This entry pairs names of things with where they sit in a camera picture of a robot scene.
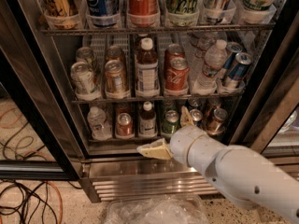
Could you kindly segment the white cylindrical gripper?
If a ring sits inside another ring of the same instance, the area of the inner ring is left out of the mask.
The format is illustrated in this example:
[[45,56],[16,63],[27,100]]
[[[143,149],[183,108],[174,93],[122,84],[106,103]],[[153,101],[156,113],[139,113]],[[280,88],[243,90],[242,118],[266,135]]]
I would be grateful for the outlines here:
[[173,158],[188,166],[188,153],[193,143],[200,137],[207,137],[202,129],[193,126],[192,116],[186,106],[181,108],[180,126],[170,139],[170,144],[164,138],[150,144],[139,146],[136,150],[146,158],[157,160],[171,160]]

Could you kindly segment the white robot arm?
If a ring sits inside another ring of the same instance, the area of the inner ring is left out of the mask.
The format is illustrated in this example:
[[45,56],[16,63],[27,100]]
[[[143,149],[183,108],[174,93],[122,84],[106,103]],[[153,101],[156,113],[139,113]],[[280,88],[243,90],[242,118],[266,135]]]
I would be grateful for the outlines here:
[[183,111],[183,127],[169,141],[159,139],[137,151],[148,158],[174,159],[195,169],[226,199],[244,209],[261,205],[299,224],[299,181],[254,150],[226,146],[192,123]]

